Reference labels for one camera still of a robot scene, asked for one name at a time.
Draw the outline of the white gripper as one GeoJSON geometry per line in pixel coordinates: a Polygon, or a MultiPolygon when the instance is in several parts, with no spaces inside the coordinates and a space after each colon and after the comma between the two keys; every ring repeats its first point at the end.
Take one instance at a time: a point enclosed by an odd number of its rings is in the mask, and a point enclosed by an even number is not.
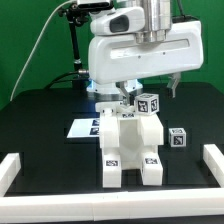
{"type": "Polygon", "coordinates": [[[125,104],[132,104],[128,80],[171,74],[170,98],[182,71],[203,63],[201,23],[171,22],[168,5],[134,5],[119,8],[91,22],[89,74],[98,84],[116,83],[125,104]]]}

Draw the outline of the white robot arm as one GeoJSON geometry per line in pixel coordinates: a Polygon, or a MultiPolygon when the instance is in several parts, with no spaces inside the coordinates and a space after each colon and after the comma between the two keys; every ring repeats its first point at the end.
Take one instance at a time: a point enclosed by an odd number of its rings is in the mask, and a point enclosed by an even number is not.
{"type": "Polygon", "coordinates": [[[118,0],[121,7],[92,17],[89,91],[127,97],[142,78],[168,75],[174,92],[183,71],[203,63],[201,22],[172,21],[171,0],[118,0]]]}

